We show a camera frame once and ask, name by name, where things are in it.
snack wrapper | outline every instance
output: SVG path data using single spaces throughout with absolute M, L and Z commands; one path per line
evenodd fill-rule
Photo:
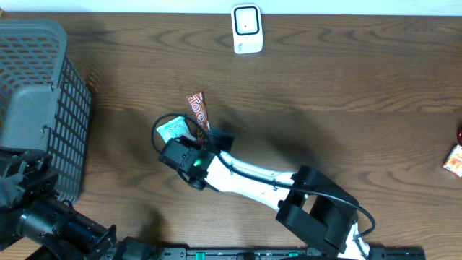
M 187 95 L 186 98 L 194 114 L 196 114 L 197 123 L 204 127 L 205 130 L 210 131 L 209 115 L 205 106 L 204 94 L 202 92 L 195 92 Z
M 462 146 L 456 145 L 454 147 L 443 167 L 462 177 Z
M 191 135 L 188 129 L 188 125 L 186 125 L 185 118 L 182 116 L 178 116 L 177 118 L 168 121 L 166 124 L 161 125 L 156 128 L 157 132 L 159 132 L 164 142 L 167 143 L 168 140 L 176 137 L 185 136 L 191 140 L 195 140 L 196 138 Z

red and white packet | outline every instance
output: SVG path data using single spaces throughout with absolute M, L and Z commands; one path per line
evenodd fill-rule
M 196 114 L 197 123 L 204 127 L 205 130 L 210 131 L 209 115 L 205 106 L 204 94 L 202 92 L 195 92 L 187 95 L 186 98 L 194 114 Z

white background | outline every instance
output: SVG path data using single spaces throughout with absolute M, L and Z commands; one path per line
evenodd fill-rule
M 175 12 L 229 14 L 237 4 L 263 14 L 462 15 L 462 0 L 1 0 L 5 11 Z

plastic basket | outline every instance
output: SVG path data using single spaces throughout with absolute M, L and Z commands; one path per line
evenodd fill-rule
M 0 21 L 0 146 L 53 155 L 58 199 L 75 202 L 92 98 L 66 47 L 66 32 L 50 20 Z

wooden table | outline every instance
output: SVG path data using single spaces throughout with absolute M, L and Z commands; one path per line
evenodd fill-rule
M 76 208 L 151 243 L 304 246 L 268 207 L 198 192 L 157 161 L 156 117 L 191 112 L 205 92 L 232 154 L 280 170 L 312 165 L 378 223 L 368 242 L 462 254 L 462 180 L 441 165 L 462 120 L 457 17 L 264 15 L 264 47 L 235 55 L 229 15 L 12 13 L 49 18 L 93 91 L 83 194 Z M 361 216 L 364 230 L 369 222 Z M 23 259 L 23 239 L 0 254 Z

